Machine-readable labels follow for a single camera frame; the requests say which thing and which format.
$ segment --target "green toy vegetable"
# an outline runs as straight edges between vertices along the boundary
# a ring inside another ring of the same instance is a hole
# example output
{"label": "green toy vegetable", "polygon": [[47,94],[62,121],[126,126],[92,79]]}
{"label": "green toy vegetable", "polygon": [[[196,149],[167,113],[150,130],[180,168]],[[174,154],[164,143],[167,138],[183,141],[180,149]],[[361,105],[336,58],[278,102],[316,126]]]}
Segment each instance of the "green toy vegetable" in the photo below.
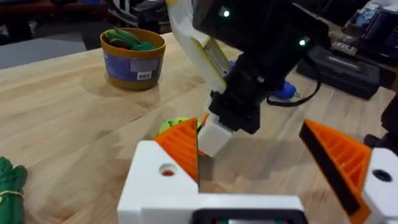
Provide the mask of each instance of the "green toy vegetable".
{"label": "green toy vegetable", "polygon": [[141,42],[134,34],[122,30],[113,29],[105,32],[105,36],[114,47],[123,47],[129,50],[154,50],[155,47],[149,42]]}
{"label": "green toy vegetable", "polygon": [[22,188],[26,178],[24,166],[12,168],[8,159],[0,157],[0,223],[25,223]]}

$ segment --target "blue connector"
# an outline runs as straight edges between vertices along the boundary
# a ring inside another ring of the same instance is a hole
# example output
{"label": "blue connector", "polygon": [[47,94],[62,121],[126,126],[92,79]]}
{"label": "blue connector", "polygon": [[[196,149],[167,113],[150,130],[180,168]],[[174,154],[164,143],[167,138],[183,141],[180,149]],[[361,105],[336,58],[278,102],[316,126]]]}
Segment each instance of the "blue connector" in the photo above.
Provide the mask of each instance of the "blue connector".
{"label": "blue connector", "polygon": [[[234,61],[229,61],[229,62],[231,63],[232,66],[235,65]],[[275,91],[275,92],[271,93],[271,95],[278,97],[279,99],[282,99],[282,100],[288,100],[293,97],[301,98],[301,95],[297,93],[296,87],[294,87],[289,82],[285,82],[284,87],[281,91]]]}

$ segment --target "blue label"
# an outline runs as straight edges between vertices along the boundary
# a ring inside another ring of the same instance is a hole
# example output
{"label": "blue label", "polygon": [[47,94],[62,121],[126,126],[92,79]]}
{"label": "blue label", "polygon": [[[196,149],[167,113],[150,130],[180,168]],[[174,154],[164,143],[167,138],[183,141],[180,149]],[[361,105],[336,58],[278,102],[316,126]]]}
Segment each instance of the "blue label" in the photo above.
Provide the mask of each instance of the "blue label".
{"label": "blue label", "polygon": [[131,59],[104,52],[106,72],[124,81],[156,81],[162,69],[161,59]]}

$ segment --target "gray floor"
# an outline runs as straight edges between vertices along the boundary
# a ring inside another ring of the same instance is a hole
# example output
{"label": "gray floor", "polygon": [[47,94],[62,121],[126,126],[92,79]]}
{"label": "gray floor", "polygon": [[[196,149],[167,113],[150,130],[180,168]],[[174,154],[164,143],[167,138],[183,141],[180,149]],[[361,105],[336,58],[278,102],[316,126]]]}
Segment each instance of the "gray floor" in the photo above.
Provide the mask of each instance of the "gray floor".
{"label": "gray floor", "polygon": [[0,69],[83,52],[79,33],[66,33],[0,46]]}

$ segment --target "barcode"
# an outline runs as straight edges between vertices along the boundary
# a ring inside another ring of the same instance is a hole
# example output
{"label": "barcode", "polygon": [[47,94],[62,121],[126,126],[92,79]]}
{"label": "barcode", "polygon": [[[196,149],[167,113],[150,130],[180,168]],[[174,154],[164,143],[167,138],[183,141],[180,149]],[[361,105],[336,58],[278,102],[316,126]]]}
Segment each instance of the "barcode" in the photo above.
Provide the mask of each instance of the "barcode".
{"label": "barcode", "polygon": [[147,80],[150,79],[151,72],[138,72],[137,79],[138,80]]}

